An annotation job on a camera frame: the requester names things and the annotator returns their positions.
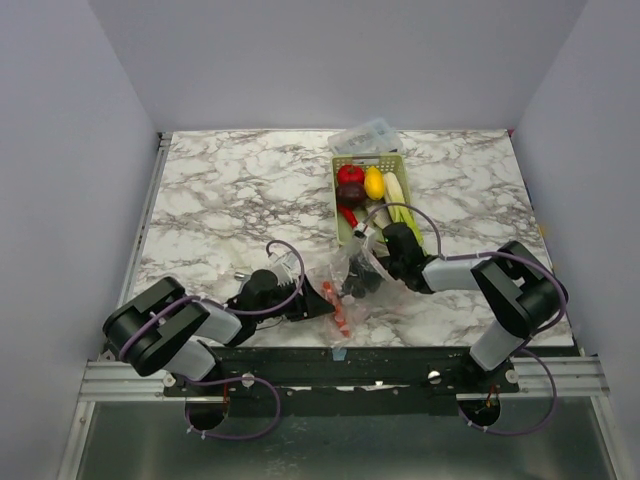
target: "marble table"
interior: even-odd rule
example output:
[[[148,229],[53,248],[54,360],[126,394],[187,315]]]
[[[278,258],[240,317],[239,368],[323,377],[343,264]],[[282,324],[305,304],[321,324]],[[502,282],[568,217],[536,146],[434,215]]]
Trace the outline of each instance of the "marble table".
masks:
[[[299,249],[308,268],[337,248],[329,130],[179,132],[155,202],[135,292],[173,275],[191,293],[225,300],[236,271],[268,264],[274,238]],[[548,265],[509,137],[499,131],[403,131],[413,204],[440,226],[447,254],[524,243]],[[426,222],[425,246],[435,248]],[[492,321],[478,292],[410,294],[372,315],[348,346],[464,346]],[[267,326],[275,320],[267,320]],[[533,344],[566,346],[567,321]],[[326,346],[322,319],[284,321],[244,346]]]

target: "eggplant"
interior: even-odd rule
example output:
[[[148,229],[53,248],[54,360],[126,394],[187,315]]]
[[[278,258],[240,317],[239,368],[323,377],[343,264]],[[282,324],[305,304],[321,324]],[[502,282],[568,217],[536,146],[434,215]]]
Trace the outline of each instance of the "eggplant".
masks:
[[[336,188],[338,203],[348,208],[359,207],[367,201],[367,198],[364,185],[358,182],[343,183]]]

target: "metal frame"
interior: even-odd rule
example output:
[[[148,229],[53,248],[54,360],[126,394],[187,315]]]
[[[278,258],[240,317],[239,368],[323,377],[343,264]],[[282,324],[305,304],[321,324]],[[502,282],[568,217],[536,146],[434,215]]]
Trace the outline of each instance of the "metal frame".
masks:
[[[118,305],[125,303],[131,296],[135,284],[171,139],[172,133],[163,133],[160,137],[158,154]],[[220,397],[187,399],[164,397],[162,393],[164,390],[163,379],[166,372],[161,371],[141,378],[129,365],[114,362],[111,357],[101,356],[100,358],[103,361],[89,362],[85,369],[78,404],[58,472],[58,480],[77,478],[97,402],[222,401]],[[608,397],[609,387],[597,357],[544,357],[543,360],[554,376],[560,397],[591,397],[604,447],[616,477],[621,480],[634,478],[631,457],[617,427]],[[513,394],[501,394],[501,398],[527,399],[549,396],[550,386],[546,373],[533,359],[516,358],[513,359],[513,364],[519,376],[518,382],[521,391]],[[460,394],[457,395],[457,398],[459,400],[476,399],[484,398],[484,395]]]

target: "red tomato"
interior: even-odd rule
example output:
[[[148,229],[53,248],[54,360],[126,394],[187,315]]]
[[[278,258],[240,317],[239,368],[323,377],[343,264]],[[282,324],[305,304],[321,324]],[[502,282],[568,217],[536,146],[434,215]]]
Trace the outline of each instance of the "red tomato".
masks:
[[[343,165],[338,170],[337,179],[339,185],[349,182],[364,184],[364,170],[353,165]]]

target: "clear plastic container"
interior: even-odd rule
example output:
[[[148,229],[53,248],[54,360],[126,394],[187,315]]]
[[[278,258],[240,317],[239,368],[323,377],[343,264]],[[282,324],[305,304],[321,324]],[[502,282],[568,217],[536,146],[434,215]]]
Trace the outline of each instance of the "clear plastic container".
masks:
[[[331,135],[328,142],[329,148],[336,155],[400,152],[402,150],[400,137],[384,118],[376,118],[363,125]]]

